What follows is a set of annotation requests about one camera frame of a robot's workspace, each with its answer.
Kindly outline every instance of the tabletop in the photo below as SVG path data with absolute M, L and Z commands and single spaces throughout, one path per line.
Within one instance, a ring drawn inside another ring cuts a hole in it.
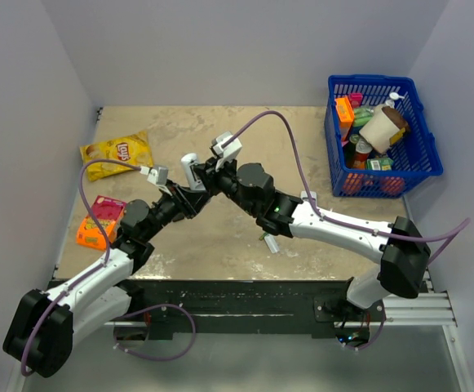
M 400 199 L 335 198 L 331 193 L 324 107 L 265 106 L 110 106 L 97 124 L 94 141 L 128 136 L 148 130 L 155 164 L 169 168 L 169 178 L 187 185 L 180 159 L 197 153 L 201 162 L 211 156 L 211 141 L 226 131 L 235 132 L 256 114 L 275 109 L 289 121 L 301 163 L 320 207 L 373 221 L 394 221 L 404 216 Z M 275 187 L 299 196 L 302 181 L 289 137 L 276 116 L 266 116 L 240 137 L 237 160 L 262 163 Z M 125 202 L 140 198 L 157 201 L 159 191 L 136 172 L 124 172 L 95 182 L 84 179 L 93 202 L 100 194 Z M 75 237 L 86 209 L 77 196 L 55 278 L 71 278 L 101 256 L 101 251 L 76 244 Z M 192 220 L 168 225 L 152 239 L 150 259 L 135 279 L 329 279 L 358 276 L 374 265 L 355 253 L 308 239 L 277 237 L 280 251 L 272 254 L 255 220 L 223 195 L 213 198 Z
M 35 374 L 23 391 L 460 392 L 441 326 L 386 327 L 359 354 L 333 339 L 304 335 L 201 333 L 187 355 L 170 362 L 112 350 L 112 334 L 111 326 L 93 332 L 53 377 Z M 146 341 L 137 350 L 168 355 L 189 338 L 177 333 L 172 341 Z

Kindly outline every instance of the white bottle cap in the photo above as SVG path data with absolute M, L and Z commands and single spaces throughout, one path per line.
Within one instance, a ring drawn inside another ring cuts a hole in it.
M 391 98 L 392 100 L 403 100 L 405 97 L 401 96 L 397 92 L 390 92 L 389 93 L 389 98 Z

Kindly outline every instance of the yellow chip bag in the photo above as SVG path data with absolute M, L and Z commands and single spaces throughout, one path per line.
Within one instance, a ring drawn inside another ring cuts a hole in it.
M 93 145 L 82 145 L 80 150 L 84 163 L 93 159 L 108 158 L 136 166 L 153 166 L 152 151 L 149 148 L 148 133 L 145 130 L 131 136 L 100 141 Z M 115 163 L 94 163 L 87 168 L 86 172 L 88 180 L 95 181 L 128 170 L 131 169 Z

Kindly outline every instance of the basket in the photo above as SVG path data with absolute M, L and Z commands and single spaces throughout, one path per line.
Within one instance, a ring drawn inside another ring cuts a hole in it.
M 350 92 L 361 92 L 361 104 L 374 106 L 383 103 L 393 91 L 405 97 L 396 102 L 396 109 L 411 128 L 410 135 L 388 151 L 388 156 L 394 161 L 393 170 L 347 168 L 334 99 Z M 425 123 L 423 105 L 412 79 L 383 75 L 332 75 L 329 77 L 329 92 L 324 130 L 334 196 L 399 198 L 429 176 L 440 176 L 443 173 L 434 136 Z

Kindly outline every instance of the white wall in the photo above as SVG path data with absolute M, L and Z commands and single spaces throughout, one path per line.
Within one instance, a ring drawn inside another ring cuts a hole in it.
M 322 105 L 407 74 L 447 0 L 42 0 L 98 105 Z
M 0 390 L 15 361 L 2 342 L 53 270 L 92 112 L 43 5 L 0 1 Z
M 410 195 L 420 229 L 437 234 L 465 216 L 472 224 L 432 266 L 447 288 L 474 376 L 474 2 L 451 0 L 413 66 L 445 174 Z

